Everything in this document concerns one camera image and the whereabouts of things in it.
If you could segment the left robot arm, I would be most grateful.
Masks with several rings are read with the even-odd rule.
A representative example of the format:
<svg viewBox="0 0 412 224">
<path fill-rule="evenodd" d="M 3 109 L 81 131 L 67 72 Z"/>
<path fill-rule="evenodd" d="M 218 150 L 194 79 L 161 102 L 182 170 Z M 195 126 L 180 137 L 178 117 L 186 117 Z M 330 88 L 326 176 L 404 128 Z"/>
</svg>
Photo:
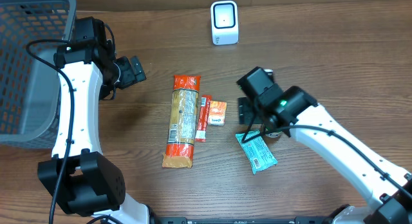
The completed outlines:
<svg viewBox="0 0 412 224">
<path fill-rule="evenodd" d="M 126 192 L 121 170 L 103 154 L 98 136 L 98 103 L 117 89 L 140 81 L 126 57 L 116 57 L 114 39 L 83 34 L 58 41 L 53 62 L 33 54 L 59 75 L 60 117 L 51 160 L 37 175 L 52 196 L 49 223 L 56 207 L 66 214 L 90 216 L 91 222 L 158 223 L 150 207 Z"/>
</svg>

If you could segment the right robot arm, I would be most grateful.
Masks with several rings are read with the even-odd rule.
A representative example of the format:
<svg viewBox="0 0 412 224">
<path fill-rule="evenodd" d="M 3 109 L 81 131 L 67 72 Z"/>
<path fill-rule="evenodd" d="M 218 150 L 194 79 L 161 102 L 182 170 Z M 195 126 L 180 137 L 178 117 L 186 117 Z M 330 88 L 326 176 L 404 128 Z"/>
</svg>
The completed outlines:
<svg viewBox="0 0 412 224">
<path fill-rule="evenodd" d="M 365 207 L 343 205 L 324 223 L 411 223 L 411 173 L 379 156 L 297 86 L 241 87 L 267 131 L 309 147 L 357 190 Z"/>
</svg>

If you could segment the teal wet wipes pack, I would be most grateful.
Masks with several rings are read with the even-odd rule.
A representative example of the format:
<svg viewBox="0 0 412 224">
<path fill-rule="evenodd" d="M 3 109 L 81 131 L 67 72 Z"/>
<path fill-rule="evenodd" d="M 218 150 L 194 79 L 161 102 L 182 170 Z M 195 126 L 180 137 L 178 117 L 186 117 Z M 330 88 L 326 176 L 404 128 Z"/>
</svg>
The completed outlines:
<svg viewBox="0 0 412 224">
<path fill-rule="evenodd" d="M 244 133 L 235 134 L 236 140 L 250 162 L 253 174 L 277 165 L 278 161 L 261 136 L 245 143 L 242 142 L 243 136 Z"/>
</svg>

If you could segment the long orange pasta packet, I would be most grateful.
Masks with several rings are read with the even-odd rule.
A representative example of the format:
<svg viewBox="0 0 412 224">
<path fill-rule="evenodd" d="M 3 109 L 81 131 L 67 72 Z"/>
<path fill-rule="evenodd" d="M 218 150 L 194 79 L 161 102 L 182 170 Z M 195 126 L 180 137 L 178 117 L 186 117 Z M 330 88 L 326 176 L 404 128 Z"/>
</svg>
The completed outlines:
<svg viewBox="0 0 412 224">
<path fill-rule="evenodd" d="M 163 168 L 191 168 L 200 90 L 199 75 L 175 75 Z"/>
</svg>

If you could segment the red snack stick packet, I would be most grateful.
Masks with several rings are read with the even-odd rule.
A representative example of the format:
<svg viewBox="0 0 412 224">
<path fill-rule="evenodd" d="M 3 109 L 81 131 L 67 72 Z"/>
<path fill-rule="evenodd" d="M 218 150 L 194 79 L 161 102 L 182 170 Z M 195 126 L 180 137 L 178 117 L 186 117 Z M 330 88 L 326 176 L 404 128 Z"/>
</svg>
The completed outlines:
<svg viewBox="0 0 412 224">
<path fill-rule="evenodd" d="M 196 142 L 205 142 L 206 141 L 206 130 L 209 118 L 209 108 L 212 100 L 211 95 L 204 95 L 201 97 L 201 107 L 198 120 L 198 127 L 196 130 L 195 141 Z"/>
</svg>

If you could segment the green lid spice jar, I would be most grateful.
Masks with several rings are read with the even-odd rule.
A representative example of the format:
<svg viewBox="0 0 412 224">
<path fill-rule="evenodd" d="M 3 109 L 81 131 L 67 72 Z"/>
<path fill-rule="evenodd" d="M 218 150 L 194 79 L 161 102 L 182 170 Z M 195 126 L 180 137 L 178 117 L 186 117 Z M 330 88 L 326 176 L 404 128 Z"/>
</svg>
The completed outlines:
<svg viewBox="0 0 412 224">
<path fill-rule="evenodd" d="M 275 131 L 270 131 L 268 129 L 265 129 L 265 136 L 269 138 L 278 138 L 282 132 L 275 132 Z"/>
</svg>

